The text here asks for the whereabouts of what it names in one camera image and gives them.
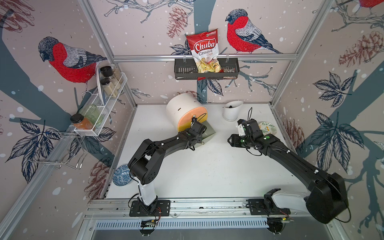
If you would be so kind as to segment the grey-green bottom drawer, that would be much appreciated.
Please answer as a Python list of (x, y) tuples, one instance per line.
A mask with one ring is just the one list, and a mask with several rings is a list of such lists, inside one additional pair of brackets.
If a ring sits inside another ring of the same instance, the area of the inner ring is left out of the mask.
[(202, 124), (207, 127), (206, 131), (202, 134), (201, 144), (204, 145), (214, 137), (216, 131), (213, 129), (213, 127), (209, 124), (208, 121), (205, 121)]

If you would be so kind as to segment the orange top drawer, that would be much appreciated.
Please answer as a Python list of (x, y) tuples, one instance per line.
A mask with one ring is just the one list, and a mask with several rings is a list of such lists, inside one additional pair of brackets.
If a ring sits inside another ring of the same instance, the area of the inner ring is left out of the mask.
[(181, 108), (181, 110), (178, 111), (178, 113), (181, 114), (181, 112), (185, 112), (185, 113), (183, 113), (179, 117), (178, 127), (184, 126), (186, 124), (190, 124), (192, 122), (193, 117), (197, 118), (198, 122), (200, 123), (205, 122), (208, 118), (208, 110), (205, 107), (196, 107), (190, 110), (186, 110), (186, 108), (184, 109)]

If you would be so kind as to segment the white round drawer cabinet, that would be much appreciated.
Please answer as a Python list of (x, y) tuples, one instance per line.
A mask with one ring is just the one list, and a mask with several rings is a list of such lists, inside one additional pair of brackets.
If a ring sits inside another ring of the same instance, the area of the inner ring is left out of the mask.
[(204, 107), (195, 97), (188, 93), (183, 93), (173, 97), (166, 106), (166, 113), (175, 127), (178, 125), (179, 117), (185, 113), (178, 111), (181, 108), (186, 108), (186, 110), (194, 109), (196, 107)]

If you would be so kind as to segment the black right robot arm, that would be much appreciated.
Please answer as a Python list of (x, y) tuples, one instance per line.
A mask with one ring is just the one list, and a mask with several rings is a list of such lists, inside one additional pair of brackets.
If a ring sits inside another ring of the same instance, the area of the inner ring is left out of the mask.
[(263, 135), (254, 119), (240, 119), (238, 134), (231, 135), (228, 143), (235, 148), (255, 149), (285, 167), (307, 188), (307, 193), (283, 193), (280, 188), (264, 195), (263, 210), (267, 215), (282, 213), (284, 209), (309, 213), (318, 222), (327, 224), (344, 210), (349, 209), (344, 179), (329, 174), (292, 152), (273, 134)]

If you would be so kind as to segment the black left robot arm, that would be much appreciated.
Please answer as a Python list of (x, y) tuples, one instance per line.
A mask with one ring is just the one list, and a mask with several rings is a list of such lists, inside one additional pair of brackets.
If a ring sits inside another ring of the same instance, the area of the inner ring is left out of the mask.
[(190, 128), (179, 132), (176, 136), (162, 141), (144, 140), (134, 153), (128, 168), (130, 176), (138, 183), (139, 200), (144, 206), (151, 207), (158, 196), (153, 181), (159, 174), (165, 157), (182, 150), (195, 150), (196, 144), (203, 142), (203, 134), (207, 127), (195, 121)]

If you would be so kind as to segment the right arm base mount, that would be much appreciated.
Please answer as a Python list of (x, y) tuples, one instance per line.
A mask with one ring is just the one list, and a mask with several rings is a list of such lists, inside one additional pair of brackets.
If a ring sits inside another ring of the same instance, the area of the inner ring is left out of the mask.
[(250, 213), (252, 216), (277, 216), (289, 215), (291, 213), (290, 209), (278, 208), (272, 200), (269, 200), (269, 203), (266, 205), (265, 199), (263, 198), (248, 199), (246, 207), (250, 209)]

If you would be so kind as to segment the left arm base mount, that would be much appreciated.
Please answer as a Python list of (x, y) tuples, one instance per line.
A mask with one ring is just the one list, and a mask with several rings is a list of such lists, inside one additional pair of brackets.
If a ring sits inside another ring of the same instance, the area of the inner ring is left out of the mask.
[(171, 201), (155, 200), (149, 206), (142, 201), (135, 200), (131, 204), (130, 217), (168, 217), (170, 215)]

